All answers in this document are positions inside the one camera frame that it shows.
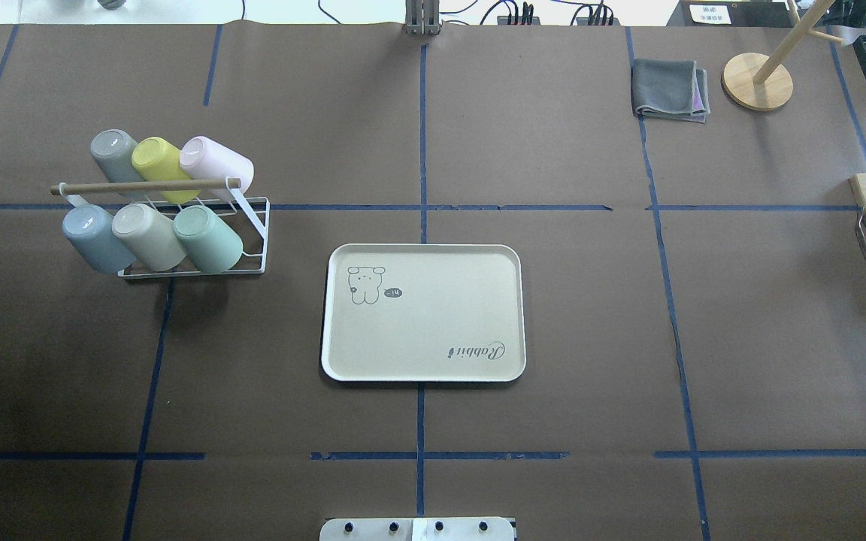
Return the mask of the grey folded cloth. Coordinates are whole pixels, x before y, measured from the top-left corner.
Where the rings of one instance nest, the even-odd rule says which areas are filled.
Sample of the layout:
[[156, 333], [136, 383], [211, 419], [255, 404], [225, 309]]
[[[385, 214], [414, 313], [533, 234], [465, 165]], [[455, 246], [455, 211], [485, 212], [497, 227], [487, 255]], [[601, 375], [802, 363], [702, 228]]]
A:
[[695, 61], [636, 58], [630, 82], [639, 116], [705, 123], [711, 112], [708, 73]]

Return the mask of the blue cup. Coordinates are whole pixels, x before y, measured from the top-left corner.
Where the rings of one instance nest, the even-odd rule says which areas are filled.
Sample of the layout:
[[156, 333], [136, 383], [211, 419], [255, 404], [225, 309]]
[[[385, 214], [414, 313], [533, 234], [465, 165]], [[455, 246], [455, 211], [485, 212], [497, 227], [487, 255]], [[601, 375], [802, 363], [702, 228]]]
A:
[[135, 263], [135, 256], [111, 229], [113, 216], [100, 206], [75, 207], [62, 220], [62, 232], [93, 270], [116, 274]]

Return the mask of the aluminium frame post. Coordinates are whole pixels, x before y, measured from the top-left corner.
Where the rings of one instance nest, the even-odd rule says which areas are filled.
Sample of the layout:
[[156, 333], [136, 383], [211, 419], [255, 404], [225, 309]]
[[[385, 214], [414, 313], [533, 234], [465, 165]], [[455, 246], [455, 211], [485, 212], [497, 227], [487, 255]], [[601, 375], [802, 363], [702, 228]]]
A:
[[406, 0], [404, 31], [407, 35], [439, 35], [442, 30], [439, 0]]

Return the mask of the grey cup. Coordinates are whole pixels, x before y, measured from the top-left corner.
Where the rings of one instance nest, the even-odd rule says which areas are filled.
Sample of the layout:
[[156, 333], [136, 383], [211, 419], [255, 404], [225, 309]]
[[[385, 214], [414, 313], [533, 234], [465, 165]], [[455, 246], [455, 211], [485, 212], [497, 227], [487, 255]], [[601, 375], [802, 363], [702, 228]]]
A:
[[110, 183], [139, 183], [145, 179], [132, 163], [137, 141], [127, 132], [111, 128], [98, 133], [89, 145], [97, 167]]

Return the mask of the wooden mug tree stand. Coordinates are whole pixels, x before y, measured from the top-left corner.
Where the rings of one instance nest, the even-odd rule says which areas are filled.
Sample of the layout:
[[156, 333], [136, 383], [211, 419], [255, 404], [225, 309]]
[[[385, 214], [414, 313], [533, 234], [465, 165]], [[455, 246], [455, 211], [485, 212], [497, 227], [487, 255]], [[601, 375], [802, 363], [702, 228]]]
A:
[[772, 54], [742, 53], [726, 62], [719, 81], [728, 98], [755, 112], [773, 112], [787, 104], [794, 83], [783, 61], [805, 37], [812, 35], [838, 46], [848, 44], [843, 37], [814, 29], [832, 4], [832, 1], [815, 1], [805, 15], [798, 15], [796, 4], [789, 1], [788, 7], [796, 22]]

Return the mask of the beige cup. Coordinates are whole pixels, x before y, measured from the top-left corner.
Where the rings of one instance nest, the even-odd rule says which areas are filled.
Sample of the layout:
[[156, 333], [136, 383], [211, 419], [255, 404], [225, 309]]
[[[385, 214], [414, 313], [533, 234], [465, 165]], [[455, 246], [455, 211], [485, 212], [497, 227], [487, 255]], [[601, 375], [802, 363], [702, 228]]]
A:
[[111, 220], [111, 230], [137, 260], [157, 273], [171, 270], [186, 257], [172, 220], [151, 206], [124, 206]]

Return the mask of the pink cup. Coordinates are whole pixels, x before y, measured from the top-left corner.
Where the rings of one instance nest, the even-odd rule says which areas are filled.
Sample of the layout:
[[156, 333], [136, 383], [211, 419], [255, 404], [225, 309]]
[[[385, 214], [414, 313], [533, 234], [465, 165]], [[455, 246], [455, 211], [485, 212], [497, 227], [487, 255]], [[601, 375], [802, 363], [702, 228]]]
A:
[[254, 178], [255, 168], [250, 159], [205, 136], [190, 138], [179, 151], [178, 161], [192, 180], [238, 178], [244, 194]]

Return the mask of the cream rabbit tray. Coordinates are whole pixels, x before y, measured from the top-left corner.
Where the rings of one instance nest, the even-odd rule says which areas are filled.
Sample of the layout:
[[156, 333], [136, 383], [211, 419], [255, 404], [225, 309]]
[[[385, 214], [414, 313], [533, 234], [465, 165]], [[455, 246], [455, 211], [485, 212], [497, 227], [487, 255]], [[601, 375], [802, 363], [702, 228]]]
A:
[[341, 382], [511, 382], [527, 365], [505, 244], [348, 243], [328, 260], [322, 368]]

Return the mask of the yellow cup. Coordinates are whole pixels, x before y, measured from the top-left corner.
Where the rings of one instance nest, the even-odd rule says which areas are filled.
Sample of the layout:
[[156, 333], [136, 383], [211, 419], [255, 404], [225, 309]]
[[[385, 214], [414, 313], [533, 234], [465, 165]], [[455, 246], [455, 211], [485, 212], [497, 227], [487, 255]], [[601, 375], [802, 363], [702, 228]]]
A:
[[180, 165], [180, 151], [165, 138], [148, 137], [135, 145], [132, 167], [147, 182], [176, 182], [190, 179]]

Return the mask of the black power box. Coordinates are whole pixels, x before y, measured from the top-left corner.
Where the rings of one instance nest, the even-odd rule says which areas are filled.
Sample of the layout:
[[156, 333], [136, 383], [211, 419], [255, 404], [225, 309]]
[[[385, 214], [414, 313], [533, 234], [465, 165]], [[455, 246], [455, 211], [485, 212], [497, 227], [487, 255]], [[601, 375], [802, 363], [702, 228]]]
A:
[[787, 4], [770, 1], [677, 1], [667, 26], [791, 28]]

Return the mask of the green cup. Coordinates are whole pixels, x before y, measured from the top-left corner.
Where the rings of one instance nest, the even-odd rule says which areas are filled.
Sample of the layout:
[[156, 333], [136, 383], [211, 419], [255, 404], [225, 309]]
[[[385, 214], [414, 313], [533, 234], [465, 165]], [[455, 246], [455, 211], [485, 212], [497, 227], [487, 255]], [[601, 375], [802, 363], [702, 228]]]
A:
[[206, 206], [183, 208], [173, 219], [173, 233], [202, 273], [229, 271], [243, 256], [243, 240]]

